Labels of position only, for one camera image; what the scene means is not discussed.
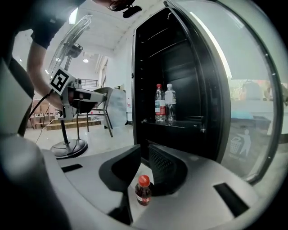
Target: fan pole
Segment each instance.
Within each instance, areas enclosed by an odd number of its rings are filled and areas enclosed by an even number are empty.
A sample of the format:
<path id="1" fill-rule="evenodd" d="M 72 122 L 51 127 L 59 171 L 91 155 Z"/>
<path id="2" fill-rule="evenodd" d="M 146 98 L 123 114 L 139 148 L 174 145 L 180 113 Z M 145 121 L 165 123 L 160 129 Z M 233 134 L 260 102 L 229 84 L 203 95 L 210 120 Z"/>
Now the fan pole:
<path id="1" fill-rule="evenodd" d="M 71 63 L 71 60 L 72 60 L 72 57 L 71 57 L 71 56 L 68 56 L 68 57 L 67 57 L 66 64 L 65 64 L 65 67 L 64 67 L 64 70 L 68 71 L 69 66 L 70 66 L 70 63 Z"/>
<path id="2" fill-rule="evenodd" d="M 64 70 L 68 71 L 69 66 L 70 66 L 70 63 L 71 63 L 71 60 L 72 60 L 72 57 L 71 57 L 71 56 L 68 56 L 68 57 L 67 57 L 66 64 L 65 64 L 65 67 L 64 67 Z M 63 134 L 64 142 L 65 142 L 66 144 L 68 144 L 69 141 L 68 141 L 67 134 L 66 134 L 65 122 L 64 122 L 63 120 L 61 120 L 61 121 L 60 121 L 60 124 L 61 124 L 61 129 L 62 129 L 62 134 Z"/>

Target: red bottle cap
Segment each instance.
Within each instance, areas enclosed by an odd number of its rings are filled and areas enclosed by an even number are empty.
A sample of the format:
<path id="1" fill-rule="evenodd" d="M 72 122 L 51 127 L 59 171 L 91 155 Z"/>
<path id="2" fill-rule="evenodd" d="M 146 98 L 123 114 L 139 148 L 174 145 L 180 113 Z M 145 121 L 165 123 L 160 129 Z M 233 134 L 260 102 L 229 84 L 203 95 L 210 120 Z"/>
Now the red bottle cap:
<path id="1" fill-rule="evenodd" d="M 138 183 L 141 187 L 148 187 L 150 185 L 150 179 L 146 175 L 142 175 L 138 178 Z"/>

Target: refrigerator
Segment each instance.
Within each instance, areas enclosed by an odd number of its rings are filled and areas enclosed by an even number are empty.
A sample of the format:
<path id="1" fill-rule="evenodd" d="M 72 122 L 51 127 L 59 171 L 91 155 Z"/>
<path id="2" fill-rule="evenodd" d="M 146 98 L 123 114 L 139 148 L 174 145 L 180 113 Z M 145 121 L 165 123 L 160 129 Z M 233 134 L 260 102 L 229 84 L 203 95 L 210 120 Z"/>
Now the refrigerator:
<path id="1" fill-rule="evenodd" d="M 142 161 L 149 165 L 149 146 L 158 144 L 259 181 L 281 134 L 277 88 L 288 71 L 269 19 L 249 1 L 167 0 L 133 37 L 134 143 Z M 172 124 L 155 121 L 157 84 L 176 92 Z"/>

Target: electric fan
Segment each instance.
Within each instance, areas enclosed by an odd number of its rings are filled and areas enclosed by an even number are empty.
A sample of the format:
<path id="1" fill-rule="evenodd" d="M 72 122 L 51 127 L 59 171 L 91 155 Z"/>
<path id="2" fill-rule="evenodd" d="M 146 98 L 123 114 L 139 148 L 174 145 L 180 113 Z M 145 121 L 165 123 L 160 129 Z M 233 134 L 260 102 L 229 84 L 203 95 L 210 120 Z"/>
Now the electric fan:
<path id="1" fill-rule="evenodd" d="M 65 70 L 67 71 L 72 58 L 79 56 L 83 48 L 76 44 L 78 38 L 87 29 L 92 21 L 91 15 L 84 16 L 77 24 L 75 24 L 71 30 L 64 36 L 61 43 L 57 47 L 55 54 L 51 60 L 48 72 L 51 74 L 51 78 L 56 74 L 61 66 L 61 63 L 67 57 Z M 54 152 L 57 159 L 77 157 L 83 154 L 88 144 L 86 141 L 78 139 L 68 140 L 64 120 L 60 120 L 61 129 L 63 133 L 64 141 L 52 146 L 51 151 Z"/>

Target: glass door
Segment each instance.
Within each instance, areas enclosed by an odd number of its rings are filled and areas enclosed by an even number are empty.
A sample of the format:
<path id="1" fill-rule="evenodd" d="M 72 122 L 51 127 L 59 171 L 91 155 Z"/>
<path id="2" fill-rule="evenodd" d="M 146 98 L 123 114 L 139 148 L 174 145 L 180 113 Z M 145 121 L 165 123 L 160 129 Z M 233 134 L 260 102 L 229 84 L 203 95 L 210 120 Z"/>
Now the glass door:
<path id="1" fill-rule="evenodd" d="M 228 81 L 230 124 L 218 162 L 255 183 L 264 176 L 277 150 L 284 105 L 281 89 L 287 90 L 281 74 L 287 73 L 287 67 L 269 49 L 271 41 L 264 43 L 261 31 L 253 27 L 256 20 L 244 20 L 234 12 L 234 1 L 223 2 L 231 5 L 211 1 L 178 1 L 177 5 L 206 40 L 218 69 L 223 70 L 221 77 Z M 270 36 L 269 32 L 274 33 L 266 30 L 264 35 Z"/>

